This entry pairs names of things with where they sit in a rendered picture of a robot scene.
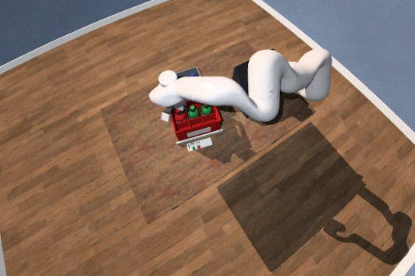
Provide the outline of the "grey plastic crate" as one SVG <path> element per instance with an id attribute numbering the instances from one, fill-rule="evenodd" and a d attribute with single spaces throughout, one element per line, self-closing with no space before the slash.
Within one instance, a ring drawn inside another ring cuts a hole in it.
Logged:
<path id="1" fill-rule="evenodd" d="M 196 66 L 193 67 L 193 68 L 186 69 L 186 70 L 183 70 L 181 72 L 178 72 L 178 73 L 176 73 L 176 75 L 177 75 L 178 79 L 180 79 L 184 76 L 190 76 L 191 73 L 193 73 L 195 76 L 201 76 L 201 74 L 200 74 L 200 72 L 199 72 L 199 70 Z"/>

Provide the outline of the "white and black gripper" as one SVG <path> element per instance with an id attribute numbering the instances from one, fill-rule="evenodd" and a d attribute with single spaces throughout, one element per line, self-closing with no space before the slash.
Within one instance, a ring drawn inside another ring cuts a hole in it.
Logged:
<path id="1" fill-rule="evenodd" d="M 176 109 L 179 110 L 179 113 L 182 114 L 184 111 L 187 111 L 187 107 L 186 107 L 186 101 L 181 101 L 178 104 L 175 104 L 174 107 L 172 108 L 174 109 L 174 112 L 176 113 Z"/>

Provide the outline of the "red bottle with pink label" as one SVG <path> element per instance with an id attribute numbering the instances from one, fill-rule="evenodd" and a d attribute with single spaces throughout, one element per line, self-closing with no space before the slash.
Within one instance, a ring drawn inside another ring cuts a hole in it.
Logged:
<path id="1" fill-rule="evenodd" d="M 176 109 L 176 113 L 174 113 L 174 118 L 176 123 L 187 121 L 185 112 L 180 114 L 178 109 Z"/>

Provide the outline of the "white paper pick list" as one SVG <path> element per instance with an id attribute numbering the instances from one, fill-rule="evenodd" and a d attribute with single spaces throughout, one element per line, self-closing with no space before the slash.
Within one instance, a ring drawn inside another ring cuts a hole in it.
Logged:
<path id="1" fill-rule="evenodd" d="M 187 147 L 188 147 L 188 151 L 192 151 L 192 150 L 196 150 L 202 147 L 207 147 L 213 145 L 211 142 L 211 138 L 207 138 L 207 139 L 203 139 L 203 140 L 198 140 L 196 142 L 192 142 L 192 143 L 188 143 Z"/>

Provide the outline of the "green bottle with light green label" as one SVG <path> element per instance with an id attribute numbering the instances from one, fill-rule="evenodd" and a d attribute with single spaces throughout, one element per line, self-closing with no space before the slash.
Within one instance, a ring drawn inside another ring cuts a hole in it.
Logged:
<path id="1" fill-rule="evenodd" d="M 200 108 L 201 110 L 201 115 L 210 115 L 212 114 L 212 106 L 211 105 L 207 105 L 207 104 L 203 104 Z"/>

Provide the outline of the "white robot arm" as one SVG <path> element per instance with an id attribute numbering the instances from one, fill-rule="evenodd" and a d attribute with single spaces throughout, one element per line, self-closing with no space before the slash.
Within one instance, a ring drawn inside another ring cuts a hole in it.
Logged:
<path id="1" fill-rule="evenodd" d="M 269 122 L 278 114 L 280 91 L 298 92 L 308 101 L 321 101 L 328 96 L 331 74 L 332 56 L 325 49 L 311 50 L 298 62 L 288 62 L 277 51 L 262 50 L 248 64 L 249 96 L 236 81 L 227 77 L 178 79 L 175 72 L 167 70 L 158 77 L 159 85 L 150 92 L 149 98 L 157 106 L 167 107 L 161 115 L 166 122 L 170 121 L 174 105 L 184 100 L 233 106 L 254 120 Z"/>

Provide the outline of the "red crate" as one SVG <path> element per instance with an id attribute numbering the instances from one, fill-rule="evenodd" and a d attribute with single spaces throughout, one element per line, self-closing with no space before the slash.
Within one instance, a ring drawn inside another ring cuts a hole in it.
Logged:
<path id="1" fill-rule="evenodd" d="M 187 112 L 192 105 L 199 110 L 200 117 L 189 120 Z M 187 121 L 179 123 L 176 123 L 174 119 L 175 112 L 173 109 L 171 110 L 172 124 L 179 141 L 220 130 L 221 119 L 216 106 L 212 106 L 212 114 L 202 116 L 200 110 L 202 105 L 194 101 L 186 101 L 188 110 L 184 112 Z"/>

